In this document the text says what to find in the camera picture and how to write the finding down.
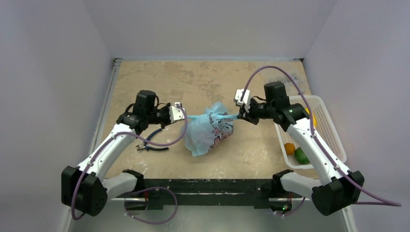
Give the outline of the light blue printed plastic bag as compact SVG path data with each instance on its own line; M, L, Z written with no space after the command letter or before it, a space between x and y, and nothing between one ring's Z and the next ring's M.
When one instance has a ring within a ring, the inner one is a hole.
M201 115L188 116L188 125L182 126L185 148L194 157L207 154L224 139L233 135L238 114L230 114L221 102L206 108Z

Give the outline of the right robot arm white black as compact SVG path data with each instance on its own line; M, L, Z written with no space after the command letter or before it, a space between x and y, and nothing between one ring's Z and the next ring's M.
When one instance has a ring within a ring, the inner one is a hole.
M341 162L311 127L312 110L292 104L281 82L265 84L264 92L265 102L258 103L250 97L249 90L238 89L234 95L240 108L238 118L254 125L260 119L273 120L299 145L319 176L315 180L292 170L279 172L273 175L272 192L279 197L293 192L309 198L324 216L357 203L365 179L359 171L352 172Z

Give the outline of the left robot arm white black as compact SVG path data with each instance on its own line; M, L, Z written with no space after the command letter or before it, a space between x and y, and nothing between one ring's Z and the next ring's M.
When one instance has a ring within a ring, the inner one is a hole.
M128 193L137 198L144 193L143 175L130 169L119 175L106 175L123 151L149 125L162 127L171 124L170 103L160 103L150 90L141 90L134 103L117 118L104 141L75 167L67 166L61 173L61 202L73 211L90 216L98 215L106 203Z

